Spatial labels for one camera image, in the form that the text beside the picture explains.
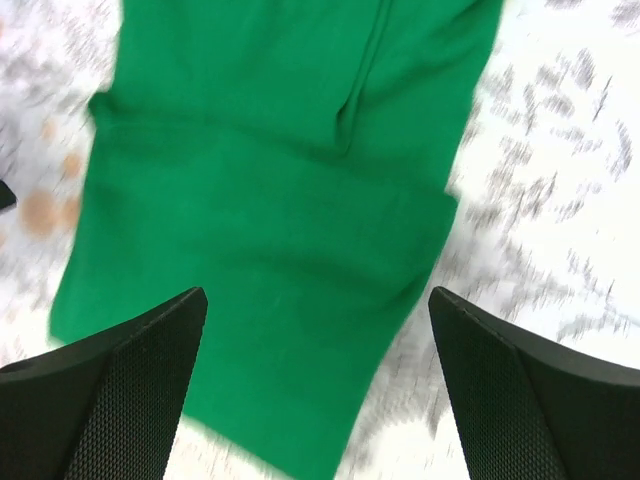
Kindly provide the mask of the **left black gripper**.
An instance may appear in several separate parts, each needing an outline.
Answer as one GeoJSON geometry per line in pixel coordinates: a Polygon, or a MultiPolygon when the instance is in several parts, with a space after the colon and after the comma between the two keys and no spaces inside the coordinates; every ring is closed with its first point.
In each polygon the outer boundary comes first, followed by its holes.
{"type": "Polygon", "coordinates": [[[3,181],[0,181],[0,212],[3,213],[9,209],[12,209],[17,204],[17,198],[15,193],[10,187],[3,181]]]}

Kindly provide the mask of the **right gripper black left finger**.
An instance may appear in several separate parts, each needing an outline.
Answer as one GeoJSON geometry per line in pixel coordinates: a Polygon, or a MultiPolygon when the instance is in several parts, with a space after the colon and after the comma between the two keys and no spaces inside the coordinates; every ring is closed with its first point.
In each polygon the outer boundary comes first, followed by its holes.
{"type": "Polygon", "coordinates": [[[207,298],[152,310],[1,370],[4,479],[163,478],[207,298]]]}

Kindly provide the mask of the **green t shirt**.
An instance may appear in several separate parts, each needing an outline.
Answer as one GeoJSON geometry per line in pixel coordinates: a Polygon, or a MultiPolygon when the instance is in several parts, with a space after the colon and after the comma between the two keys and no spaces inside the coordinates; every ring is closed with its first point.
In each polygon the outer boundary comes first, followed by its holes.
{"type": "Polygon", "coordinates": [[[330,479],[457,208],[498,1],[126,1],[50,331],[193,286],[186,414],[330,479]]]}

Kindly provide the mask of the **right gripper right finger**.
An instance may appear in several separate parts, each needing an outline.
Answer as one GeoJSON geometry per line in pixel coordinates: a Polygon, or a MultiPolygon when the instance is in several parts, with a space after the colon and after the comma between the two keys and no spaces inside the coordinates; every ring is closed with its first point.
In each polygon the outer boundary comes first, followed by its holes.
{"type": "Polygon", "coordinates": [[[472,480],[637,480],[639,372],[497,318],[428,302],[472,480]]]}

